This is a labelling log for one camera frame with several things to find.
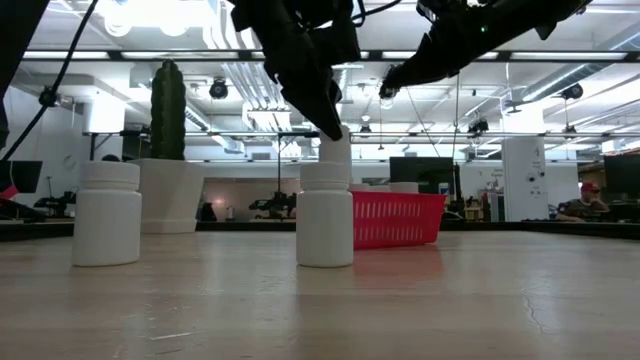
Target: red plastic basket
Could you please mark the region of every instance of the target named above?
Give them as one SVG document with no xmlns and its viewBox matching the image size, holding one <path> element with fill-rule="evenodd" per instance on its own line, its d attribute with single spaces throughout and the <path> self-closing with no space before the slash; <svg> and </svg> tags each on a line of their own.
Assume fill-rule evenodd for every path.
<svg viewBox="0 0 640 360">
<path fill-rule="evenodd" d="M 437 240 L 445 195 L 352 194 L 355 250 L 416 246 Z"/>
</svg>

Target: white planter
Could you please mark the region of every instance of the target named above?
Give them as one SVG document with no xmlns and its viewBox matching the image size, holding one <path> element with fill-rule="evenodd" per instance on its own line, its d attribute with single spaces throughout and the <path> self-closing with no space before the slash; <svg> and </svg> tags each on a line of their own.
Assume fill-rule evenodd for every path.
<svg viewBox="0 0 640 360">
<path fill-rule="evenodd" d="M 196 214 L 204 172 L 200 165 L 179 160 L 142 159 L 143 234 L 184 234 L 196 230 Z"/>
</svg>

